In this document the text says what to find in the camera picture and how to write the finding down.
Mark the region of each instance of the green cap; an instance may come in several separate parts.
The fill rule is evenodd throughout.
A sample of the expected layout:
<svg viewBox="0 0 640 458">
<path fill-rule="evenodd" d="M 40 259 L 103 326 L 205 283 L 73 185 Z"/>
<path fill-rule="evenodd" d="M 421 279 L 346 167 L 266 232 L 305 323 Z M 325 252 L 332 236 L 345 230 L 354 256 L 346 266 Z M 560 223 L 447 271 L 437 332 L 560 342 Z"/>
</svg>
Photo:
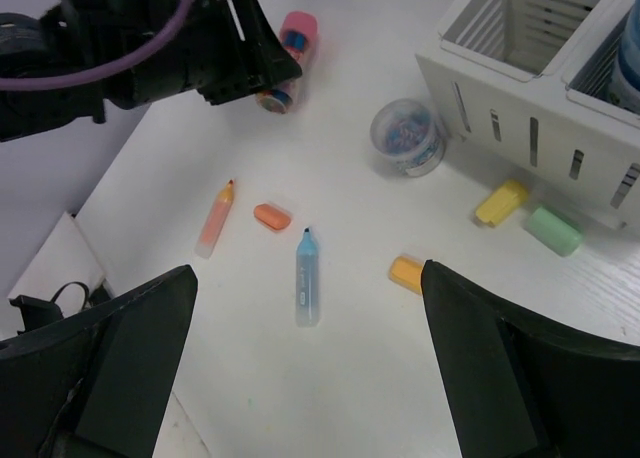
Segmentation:
<svg viewBox="0 0 640 458">
<path fill-rule="evenodd" d="M 560 256 L 569 256 L 582 244 L 584 234 L 544 206 L 527 220 L 526 230 Z"/>
</svg>

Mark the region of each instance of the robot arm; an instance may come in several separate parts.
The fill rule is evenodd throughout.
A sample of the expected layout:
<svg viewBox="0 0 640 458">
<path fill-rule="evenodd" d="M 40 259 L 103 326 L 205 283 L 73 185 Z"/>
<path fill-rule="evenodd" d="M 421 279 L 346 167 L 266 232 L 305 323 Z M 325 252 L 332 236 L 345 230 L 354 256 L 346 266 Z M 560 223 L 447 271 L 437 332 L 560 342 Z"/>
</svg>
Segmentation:
<svg viewBox="0 0 640 458">
<path fill-rule="evenodd" d="M 178 4 L 179 0 L 61 0 L 40 20 L 0 14 L 0 76 L 66 75 L 122 58 L 158 34 Z M 0 91 L 0 142 L 59 128 L 84 116 L 104 123 L 105 99 L 128 110 L 195 89 L 218 105 L 301 74 L 258 0 L 194 0 L 177 36 L 127 71 L 71 88 Z"/>
</svg>

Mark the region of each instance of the round plastic container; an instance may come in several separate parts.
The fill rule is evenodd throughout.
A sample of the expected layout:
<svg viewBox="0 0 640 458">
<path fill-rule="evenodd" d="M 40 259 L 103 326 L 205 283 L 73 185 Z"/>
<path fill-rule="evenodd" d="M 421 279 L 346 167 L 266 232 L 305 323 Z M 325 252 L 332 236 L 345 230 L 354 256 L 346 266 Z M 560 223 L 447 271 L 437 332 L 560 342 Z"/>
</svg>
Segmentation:
<svg viewBox="0 0 640 458">
<path fill-rule="evenodd" d="M 629 13 L 606 99 L 640 114 L 640 0 L 636 0 Z"/>
<path fill-rule="evenodd" d="M 371 142 L 400 172 L 426 175 L 438 166 L 445 151 L 437 116 L 414 100 L 391 102 L 373 119 Z"/>
</svg>

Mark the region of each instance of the bottle with pink cap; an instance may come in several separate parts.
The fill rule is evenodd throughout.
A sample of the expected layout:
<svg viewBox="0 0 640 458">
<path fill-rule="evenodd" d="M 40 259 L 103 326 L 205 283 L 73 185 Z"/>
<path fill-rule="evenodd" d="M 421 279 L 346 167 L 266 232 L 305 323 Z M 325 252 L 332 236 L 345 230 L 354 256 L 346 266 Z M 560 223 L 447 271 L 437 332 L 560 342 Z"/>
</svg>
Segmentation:
<svg viewBox="0 0 640 458">
<path fill-rule="evenodd" d="M 280 30 L 280 41 L 302 68 L 303 78 L 288 81 L 273 90 L 256 95 L 258 104 L 274 113 L 288 113 L 298 102 L 304 73 L 318 41 L 318 22 L 313 15 L 293 11 L 287 15 Z"/>
</svg>

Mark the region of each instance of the white basket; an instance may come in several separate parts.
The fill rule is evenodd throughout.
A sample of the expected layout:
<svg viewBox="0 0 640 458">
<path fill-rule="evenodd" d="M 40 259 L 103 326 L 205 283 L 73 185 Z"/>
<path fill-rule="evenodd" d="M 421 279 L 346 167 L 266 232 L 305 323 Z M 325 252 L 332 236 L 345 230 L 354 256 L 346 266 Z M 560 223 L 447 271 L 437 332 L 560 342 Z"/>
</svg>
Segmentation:
<svg viewBox="0 0 640 458">
<path fill-rule="evenodd" d="M 453 136 L 640 229 L 640 116 L 598 98 L 634 1 L 456 0 L 418 62 Z"/>
</svg>

